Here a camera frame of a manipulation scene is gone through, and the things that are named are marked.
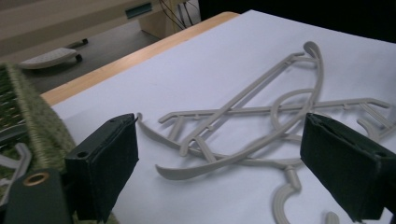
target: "white paper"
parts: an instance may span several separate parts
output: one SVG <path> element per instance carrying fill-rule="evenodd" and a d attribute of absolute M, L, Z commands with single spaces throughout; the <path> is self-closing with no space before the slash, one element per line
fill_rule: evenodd
<path fill-rule="evenodd" d="M 77 143 L 108 119 L 137 112 L 144 115 L 150 128 L 166 135 L 170 127 L 158 123 L 160 117 L 172 111 L 221 108 L 286 56 L 304 52 L 307 41 L 319 46 L 324 62 L 318 102 L 371 97 L 389 103 L 391 108 L 379 111 L 396 120 L 396 45 L 256 11 L 227 21 L 53 108 Z M 246 106 L 272 105 L 286 92 L 310 88 L 316 82 L 314 72 L 315 68 L 306 64 L 288 68 Z M 356 116 L 366 118 L 367 114 L 339 108 L 326 112 L 364 133 Z M 183 134 L 196 123 L 189 121 Z M 206 142 L 216 152 L 233 154 L 272 131 L 267 115 L 235 116 Z M 149 139 L 138 127 L 137 141 L 140 161 L 113 210 L 120 223 L 275 223 L 271 206 L 275 190 L 286 183 L 282 171 L 234 164 L 193 179 L 167 180 L 157 173 L 155 164 L 186 168 L 205 161 L 192 155 L 180 157 L 178 151 Z M 394 134 L 380 143 L 396 150 Z M 278 148 L 273 144 L 254 155 L 298 158 L 299 146 Z M 340 223 L 352 223 L 306 167 L 297 174 L 303 189 L 285 205 L 291 223 L 324 223 L 329 211 L 340 217 Z M 389 223 L 390 216 L 386 210 L 381 220 L 366 223 Z"/>

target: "cable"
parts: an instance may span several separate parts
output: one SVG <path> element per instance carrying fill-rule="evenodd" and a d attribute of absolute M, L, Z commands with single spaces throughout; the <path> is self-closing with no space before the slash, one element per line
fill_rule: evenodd
<path fill-rule="evenodd" d="M 187 28 L 187 27 L 184 27 L 184 28 L 183 28 L 183 27 L 180 25 L 180 24 L 183 24 L 183 22 L 180 21 L 180 20 L 178 19 L 177 15 L 175 15 L 175 13 L 172 11 L 172 9 L 171 9 L 168 5 L 166 5 L 165 2 L 164 2 L 163 0 L 159 0 L 159 1 L 160 1 L 161 8 L 163 9 L 163 13 L 165 13 L 165 15 L 166 15 L 174 24 L 176 24 L 181 30 L 184 30 L 185 28 Z M 180 22 L 180 23 L 178 23 L 178 22 L 175 21 L 171 16 L 168 15 L 168 13 L 166 12 L 165 8 L 163 8 L 163 5 L 166 6 L 166 8 L 175 16 L 175 18 L 176 18 L 176 19 L 178 20 L 178 22 Z"/>
<path fill-rule="evenodd" d="M 187 27 L 186 22 L 184 22 L 183 12 L 181 11 L 180 4 L 177 5 L 178 14 L 180 15 L 180 20 L 183 22 L 183 26 Z"/>
<path fill-rule="evenodd" d="M 198 11 L 199 11 L 199 8 L 196 6 L 196 5 L 194 5 L 193 3 L 191 3 L 190 1 L 187 1 L 190 5 L 192 5 L 193 7 L 195 7 Z"/>
<path fill-rule="evenodd" d="M 190 17 L 190 13 L 189 13 L 189 11 L 187 10 L 186 3 L 184 2 L 183 5 L 184 5 L 184 9 L 186 9 L 187 16 L 189 17 L 190 24 L 191 24 L 191 25 L 194 25 L 194 24 L 192 23 L 192 20 L 191 20 L 191 17 Z"/>

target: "green woven basket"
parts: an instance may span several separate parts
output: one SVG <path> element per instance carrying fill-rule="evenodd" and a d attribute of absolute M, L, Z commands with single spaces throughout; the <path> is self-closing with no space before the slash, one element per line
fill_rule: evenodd
<path fill-rule="evenodd" d="M 64 168 L 64 156 L 76 145 L 62 120 L 12 63 L 0 63 L 0 130 L 24 123 L 25 143 L 33 157 L 28 171 Z M 0 146 L 0 153 L 18 159 L 15 143 Z M 14 170 L 0 166 L 0 178 L 11 178 Z M 6 188 L 0 187 L 0 197 Z M 96 223 L 83 221 L 79 223 Z M 113 215 L 107 223 L 117 223 Z"/>

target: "floor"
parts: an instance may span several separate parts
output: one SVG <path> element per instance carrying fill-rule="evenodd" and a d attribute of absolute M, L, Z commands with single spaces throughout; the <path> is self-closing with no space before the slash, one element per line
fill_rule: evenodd
<path fill-rule="evenodd" d="M 198 0 L 190 0 L 180 5 L 182 16 L 187 27 L 191 26 L 188 15 L 193 24 L 201 21 Z M 76 49 L 82 56 L 83 61 L 77 63 L 72 59 L 65 63 L 44 68 L 32 72 L 22 70 L 28 80 L 35 86 L 38 92 L 43 93 L 52 90 L 64 83 L 83 76 L 97 68 L 126 56 L 134 51 L 144 48 L 158 41 L 159 38 L 141 31 L 138 21 L 131 21 L 120 27 L 103 32 L 99 35 L 88 37 L 89 43 L 74 43 L 67 48 Z"/>

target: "brass grommet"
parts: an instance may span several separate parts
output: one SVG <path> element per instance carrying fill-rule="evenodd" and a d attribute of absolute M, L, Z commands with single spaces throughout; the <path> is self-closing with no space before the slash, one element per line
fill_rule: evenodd
<path fill-rule="evenodd" d="M 23 180 L 23 185 L 32 187 L 34 185 L 38 185 L 46 181 L 50 178 L 50 174 L 47 172 L 41 172 L 33 175 L 29 175 L 26 179 Z"/>

